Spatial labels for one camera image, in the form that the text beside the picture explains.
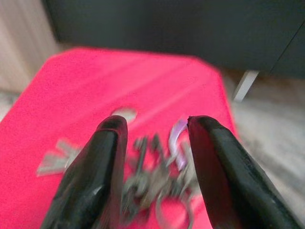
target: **table surface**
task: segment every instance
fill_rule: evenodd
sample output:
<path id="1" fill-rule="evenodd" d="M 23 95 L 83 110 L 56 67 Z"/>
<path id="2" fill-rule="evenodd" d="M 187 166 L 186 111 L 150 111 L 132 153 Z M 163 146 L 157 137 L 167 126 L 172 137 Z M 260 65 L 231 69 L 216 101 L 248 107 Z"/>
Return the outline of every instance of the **table surface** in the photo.
<path id="1" fill-rule="evenodd" d="M 137 137 L 159 133 L 189 115 L 209 115 L 236 134 L 220 72 L 189 56 L 75 48 L 47 60 L 0 123 L 0 228 L 39 228 L 62 175 L 36 177 L 59 138 L 83 146 L 96 126 L 119 107 L 138 112 L 128 124 L 127 154 Z M 150 168 L 153 155 L 145 158 Z M 125 177 L 130 169 L 125 169 Z M 165 215 L 183 224 L 185 211 L 168 201 Z M 212 228 L 202 196 L 192 201 L 193 228 Z M 152 210 L 148 223 L 158 228 Z"/>

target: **red cloth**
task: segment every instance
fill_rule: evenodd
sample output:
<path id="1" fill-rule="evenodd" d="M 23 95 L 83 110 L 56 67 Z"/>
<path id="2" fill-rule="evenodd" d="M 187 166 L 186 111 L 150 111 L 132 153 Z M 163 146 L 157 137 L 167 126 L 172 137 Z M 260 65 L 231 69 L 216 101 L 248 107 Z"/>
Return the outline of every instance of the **red cloth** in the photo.
<path id="1" fill-rule="evenodd" d="M 89 48 L 53 56 L 0 124 L 1 229 L 41 225 L 62 177 L 36 177 L 46 151 L 63 137 L 83 146 L 118 107 L 138 112 L 128 126 L 129 155 L 136 137 L 155 132 L 167 147 L 171 127 L 189 115 L 209 115 L 236 133 L 220 73 L 197 58 Z M 144 166 L 152 160 L 148 154 Z M 202 197 L 192 206 L 193 228 L 211 228 Z M 177 225 L 182 209 L 164 206 Z M 154 209 L 146 227 L 131 227 L 158 228 Z"/>

